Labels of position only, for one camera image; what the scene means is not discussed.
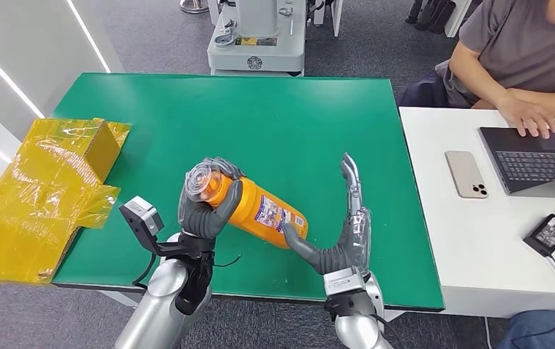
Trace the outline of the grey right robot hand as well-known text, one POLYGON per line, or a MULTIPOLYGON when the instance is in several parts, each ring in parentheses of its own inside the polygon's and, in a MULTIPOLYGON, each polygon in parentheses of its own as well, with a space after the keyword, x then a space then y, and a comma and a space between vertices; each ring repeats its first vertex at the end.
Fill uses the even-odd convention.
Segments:
POLYGON ((356 267, 363 277, 370 274, 370 211, 362 203, 362 186, 353 158, 344 153, 342 177, 347 183, 347 213, 341 235, 331 248, 319 249, 298 235, 294 225, 282 226, 288 247, 312 266, 320 275, 356 267))

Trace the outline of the person's right hand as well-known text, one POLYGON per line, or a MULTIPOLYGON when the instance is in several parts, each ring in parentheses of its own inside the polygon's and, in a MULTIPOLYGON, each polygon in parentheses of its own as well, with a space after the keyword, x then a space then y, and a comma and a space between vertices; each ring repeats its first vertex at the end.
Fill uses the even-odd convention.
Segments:
POLYGON ((520 136, 548 139, 555 133, 555 119, 541 106, 513 95, 501 98, 495 107, 520 136))

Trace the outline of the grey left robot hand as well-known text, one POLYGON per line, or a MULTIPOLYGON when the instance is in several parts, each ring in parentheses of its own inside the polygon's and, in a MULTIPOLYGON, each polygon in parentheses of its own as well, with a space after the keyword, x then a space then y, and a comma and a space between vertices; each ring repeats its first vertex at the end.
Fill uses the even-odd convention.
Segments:
POLYGON ((187 180, 191 178, 186 174, 184 185, 179 198, 178 221, 182 232, 187 235, 203 239, 215 239, 238 207, 243 195, 242 178, 246 174, 235 164, 221 157, 205 158, 204 161, 219 168, 221 174, 232 180, 224 201, 213 208, 204 201, 194 201, 186 193, 187 180))

